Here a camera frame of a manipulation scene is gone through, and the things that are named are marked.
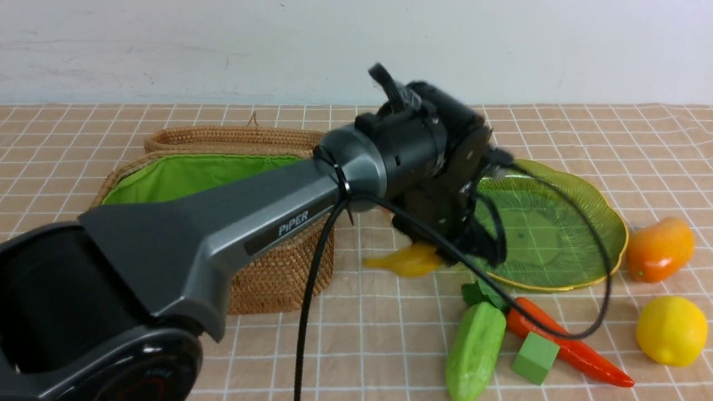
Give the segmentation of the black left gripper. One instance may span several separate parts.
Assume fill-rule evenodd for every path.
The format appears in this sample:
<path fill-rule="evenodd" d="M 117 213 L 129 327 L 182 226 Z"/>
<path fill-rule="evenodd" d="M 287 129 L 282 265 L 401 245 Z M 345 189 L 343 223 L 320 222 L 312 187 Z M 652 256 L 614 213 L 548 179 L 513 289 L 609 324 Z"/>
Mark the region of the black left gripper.
<path fill-rule="evenodd" d="M 504 262 L 504 227 L 497 223 L 489 234 L 474 216 L 479 203 L 494 208 L 477 191 L 492 168 L 492 129 L 484 117 L 430 83 L 399 83 L 381 63 L 368 73 L 387 95 L 368 114 L 368 137 L 387 172 L 385 197 L 461 253 L 492 266 Z"/>

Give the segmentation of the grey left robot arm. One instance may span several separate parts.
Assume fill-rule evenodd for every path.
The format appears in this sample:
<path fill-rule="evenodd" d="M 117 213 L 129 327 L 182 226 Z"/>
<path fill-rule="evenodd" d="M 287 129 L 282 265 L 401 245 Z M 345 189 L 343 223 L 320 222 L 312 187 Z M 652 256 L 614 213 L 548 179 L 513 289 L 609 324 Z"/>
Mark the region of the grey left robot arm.
<path fill-rule="evenodd" d="M 395 201 L 411 238 L 493 261 L 473 222 L 492 129 L 423 81 L 369 69 L 389 101 L 313 154 L 176 200 L 92 208 L 2 243 L 3 400 L 184 400 L 224 336 L 229 282 L 329 214 Z"/>

